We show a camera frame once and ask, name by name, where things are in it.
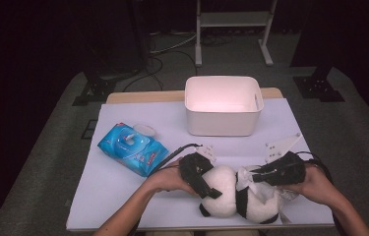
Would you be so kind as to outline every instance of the gray carpet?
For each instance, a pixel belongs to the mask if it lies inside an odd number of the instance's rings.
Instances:
[[[258,35],[235,36],[227,44],[203,48],[203,66],[198,75],[251,76],[261,87],[276,87],[293,110],[312,152],[328,165],[338,188],[353,202],[369,224],[369,107],[352,81],[333,68],[329,81],[345,102],[320,102],[304,99],[292,77],[308,76],[314,68],[289,68],[298,34],[272,33],[269,50],[275,64],[265,66]],[[178,36],[154,37],[153,49],[161,49],[182,40]],[[173,51],[194,58],[194,46]],[[156,77],[164,90],[184,89],[185,81],[195,76],[188,56],[170,52],[157,56],[162,69]],[[149,60],[149,71],[159,62]],[[136,78],[118,83],[121,91]],[[70,203],[87,159],[91,140],[81,139],[91,119],[98,116],[101,102],[72,106],[87,80],[80,73],[67,86],[44,127],[36,145],[0,210],[0,235],[91,235],[65,230]],[[153,77],[141,79],[127,91],[159,90]],[[267,235],[338,235],[333,228],[290,228],[266,231]]]

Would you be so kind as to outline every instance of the plush toy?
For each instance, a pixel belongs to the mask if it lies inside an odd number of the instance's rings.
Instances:
[[[235,172],[229,166],[214,167],[202,175],[206,183],[222,195],[216,199],[202,199],[203,216],[229,217],[239,213],[254,223],[272,223],[282,208],[282,198],[295,196],[279,190],[266,182],[255,183],[252,172],[259,166],[241,167]]]

